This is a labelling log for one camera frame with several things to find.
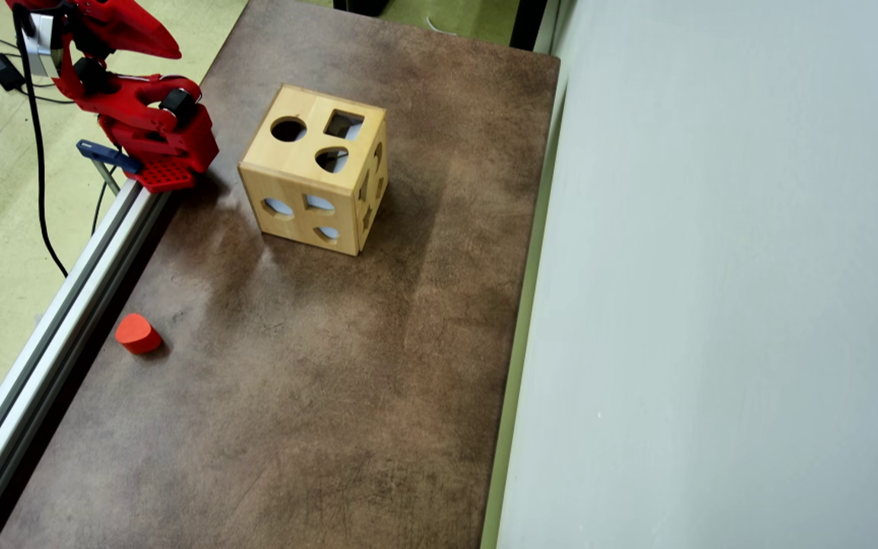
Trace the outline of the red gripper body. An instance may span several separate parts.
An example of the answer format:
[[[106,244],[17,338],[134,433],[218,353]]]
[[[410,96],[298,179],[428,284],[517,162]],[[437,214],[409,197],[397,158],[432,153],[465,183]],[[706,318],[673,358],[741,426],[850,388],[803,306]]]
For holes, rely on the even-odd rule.
[[[84,98],[104,87],[113,49],[91,31],[87,14],[73,1],[7,1],[22,74],[53,81],[67,98]]]

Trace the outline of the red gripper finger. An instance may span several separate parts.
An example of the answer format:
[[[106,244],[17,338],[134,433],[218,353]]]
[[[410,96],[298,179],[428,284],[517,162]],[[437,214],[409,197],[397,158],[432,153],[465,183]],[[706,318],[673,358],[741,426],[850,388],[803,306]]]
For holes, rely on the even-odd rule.
[[[136,1],[91,1],[91,31],[115,51],[181,58],[171,32]]]

